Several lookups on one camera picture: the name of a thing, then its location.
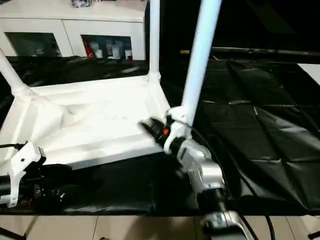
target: table top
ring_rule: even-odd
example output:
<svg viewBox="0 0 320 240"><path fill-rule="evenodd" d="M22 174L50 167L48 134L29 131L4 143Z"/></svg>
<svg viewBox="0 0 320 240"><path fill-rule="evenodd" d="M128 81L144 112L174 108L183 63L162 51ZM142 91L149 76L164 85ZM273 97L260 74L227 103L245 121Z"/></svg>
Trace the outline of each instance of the table top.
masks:
<svg viewBox="0 0 320 240"><path fill-rule="evenodd" d="M32 86L148 72L148 64L142 61L116 63L76 56L9 60ZM160 64L161 87L171 106L181 102L187 66L187 61ZM194 127L221 160L229 192L244 215L264 211L239 179L239 171L270 215L319 215L319 92L320 86L297 64L208 62ZM0 79L0 93L1 125L13 101L4 79ZM0 208L0 214L201 214L188 176L177 174L180 167L174 157L158 153L74 170L57 186L65 196L59 211L47 201L42 212L21 202L16 208Z"/></svg>
<svg viewBox="0 0 320 240"><path fill-rule="evenodd" d="M72 7L71 0L11 0L0 5L0 18L66 19L143 23L147 0L92 1Z"/></svg>

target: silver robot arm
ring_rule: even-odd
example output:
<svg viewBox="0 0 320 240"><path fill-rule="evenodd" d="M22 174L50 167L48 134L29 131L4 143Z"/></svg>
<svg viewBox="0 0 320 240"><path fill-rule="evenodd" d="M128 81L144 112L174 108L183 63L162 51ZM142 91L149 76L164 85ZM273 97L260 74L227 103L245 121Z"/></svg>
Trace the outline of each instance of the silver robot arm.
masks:
<svg viewBox="0 0 320 240"><path fill-rule="evenodd" d="M140 125L163 147L173 154L182 170L188 173L190 184L197 197L198 207L206 212L201 221L202 231L209 239L250 239L237 212L228 210L228 198L221 167L212 160L210 151L189 137L185 126L167 117L166 125L150 118Z"/></svg>

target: cable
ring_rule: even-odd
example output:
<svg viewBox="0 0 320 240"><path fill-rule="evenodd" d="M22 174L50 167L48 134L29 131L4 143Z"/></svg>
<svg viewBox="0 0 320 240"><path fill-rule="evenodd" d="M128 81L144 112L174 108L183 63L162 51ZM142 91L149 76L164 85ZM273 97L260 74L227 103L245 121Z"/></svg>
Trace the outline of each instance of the cable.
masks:
<svg viewBox="0 0 320 240"><path fill-rule="evenodd" d="M187 123L185 123L185 122L183 122L183 121L176 120L176 119L172 119L172 120L173 120L173 121L176 121L176 122L178 122L178 123L181 123L181 124L183 124L183 125L185 125L185 126L187 126L187 127L190 128L193 132L195 132L195 133L197 134L197 136L198 136L199 138L201 138L201 140L207 145L207 148L209 149L209 151L211 152L211 154L215 156L215 158L216 158L216 160L218 161L218 164L220 165L220 167L222 166L219 158L218 158L218 157L216 156L216 154L215 154L215 151L212 149L212 147L210 146L210 144L208 143L208 141L205 139L205 137L204 137L198 130L196 130L193 126L190 126L189 124L187 124ZM263 205L263 203L262 203L261 200L260 200L260 197L257 195L257 193L255 192L255 190L252 188L252 186L249 184L249 182L246 180L246 178L245 178L245 177L241 174L241 172L239 171L239 165L238 165L238 163L237 163L234 159L232 159L232 161L233 161L233 163L235 164L235 166L236 166L236 168L237 168L237 170L238 170L238 173L239 173L239 175L240 175L240 178L243 180L243 182L245 183L245 185L248 187L248 189L250 190L250 192L252 193L252 195L255 197L255 199L259 202L259 204L260 204L261 207L262 207L262 210L264 211L264 217L265 217L265 220L266 220L266 222L267 222L267 224L268 224L268 228L269 228L269 233L270 233L270 238L271 238L271 240L276 240L276 235L275 235L274 226L273 226L273 224L272 224L272 221L271 221L271 219L270 219L270 216L268 215L267 210L265 209L265 206ZM222 174L223 174L224 176L226 176L226 175L224 174L224 171L223 171L223 168L222 168L222 167L221 167L221 171L222 171ZM225 179L225 183L226 183L227 188L229 188L228 182L227 182L226 179ZM245 217L244 217L243 215L242 215L242 216L240 215L240 217L241 217L242 221L244 222L244 224L246 225L246 227L248 228L248 230L249 230L249 232L251 233L251 235L253 236L253 238L254 238L254 239L258 239L258 238L257 238L257 235L255 234L254 230L251 228L251 226L250 226L250 224L248 223L248 221L247 221L247 220L243 220L243 219L245 219Z"/></svg>
<svg viewBox="0 0 320 240"><path fill-rule="evenodd" d="M0 145L0 149L4 149L4 148L14 148L15 144L3 144Z"/></svg>
<svg viewBox="0 0 320 240"><path fill-rule="evenodd" d="M246 228L248 229L248 231L250 232L251 236L253 237L254 240L259 240L258 236L256 235L255 231L253 230L253 228L251 227L250 223L248 222L248 220L245 218L245 216L243 216L242 214L238 213L242 222L244 223L244 225L246 226Z"/></svg>
<svg viewBox="0 0 320 240"><path fill-rule="evenodd" d="M21 144L21 143L10 143L10 144L2 144L0 145L0 149L4 149L4 148L15 148L17 150L20 150L22 149L22 147L24 146L25 144Z"/></svg>

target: cabinet door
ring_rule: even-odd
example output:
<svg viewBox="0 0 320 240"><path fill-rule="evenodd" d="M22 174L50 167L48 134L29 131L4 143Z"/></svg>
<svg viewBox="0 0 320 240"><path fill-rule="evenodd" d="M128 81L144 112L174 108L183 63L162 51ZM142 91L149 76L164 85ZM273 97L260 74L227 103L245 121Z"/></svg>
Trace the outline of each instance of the cabinet door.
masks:
<svg viewBox="0 0 320 240"><path fill-rule="evenodd" d="M74 55L63 22L58 19L2 18L0 48L6 56Z"/></svg>
<svg viewBox="0 0 320 240"><path fill-rule="evenodd" d="M142 22L63 20L63 24L75 55L146 59Z"/></svg>

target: black tablecloth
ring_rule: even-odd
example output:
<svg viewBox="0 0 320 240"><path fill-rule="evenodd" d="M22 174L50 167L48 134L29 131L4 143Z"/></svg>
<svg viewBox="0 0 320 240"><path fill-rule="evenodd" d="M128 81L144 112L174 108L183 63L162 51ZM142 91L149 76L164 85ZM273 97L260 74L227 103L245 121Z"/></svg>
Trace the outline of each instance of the black tablecloth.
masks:
<svg viewBox="0 0 320 240"><path fill-rule="evenodd" d="M145 62L70 58L10 58L29 86L146 74ZM162 62L161 86L180 104L188 62ZM0 124L13 101L0 80ZM194 126L222 162L232 205L261 215L260 204L240 181L241 171L270 215L320 212L320 87L296 64L209 61ZM65 185L61 215L200 214L188 177L164 153L75 170ZM35 214L26 204L0 214Z"/></svg>

